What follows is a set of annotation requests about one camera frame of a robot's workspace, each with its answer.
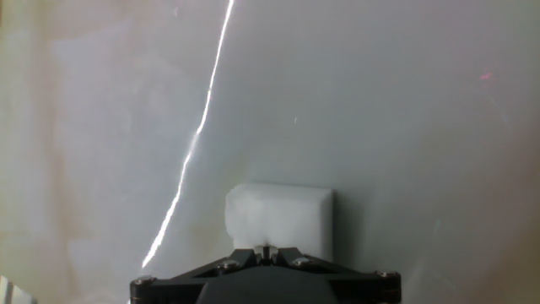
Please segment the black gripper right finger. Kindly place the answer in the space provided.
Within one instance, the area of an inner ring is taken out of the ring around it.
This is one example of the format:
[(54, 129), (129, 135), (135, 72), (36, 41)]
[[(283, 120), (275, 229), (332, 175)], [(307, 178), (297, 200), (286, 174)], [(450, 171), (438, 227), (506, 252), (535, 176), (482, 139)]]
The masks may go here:
[(314, 274), (323, 279), (338, 303), (397, 304), (402, 302), (402, 277), (395, 271), (362, 273), (303, 254), (296, 247), (279, 248), (273, 265)]

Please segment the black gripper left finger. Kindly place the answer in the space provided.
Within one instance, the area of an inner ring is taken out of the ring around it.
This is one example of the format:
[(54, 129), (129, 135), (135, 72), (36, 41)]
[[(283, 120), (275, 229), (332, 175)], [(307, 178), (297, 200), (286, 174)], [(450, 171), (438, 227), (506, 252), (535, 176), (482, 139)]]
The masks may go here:
[(253, 249), (235, 249), (229, 256), (171, 278), (140, 276), (129, 285), (130, 304), (196, 304), (213, 279), (257, 266)]

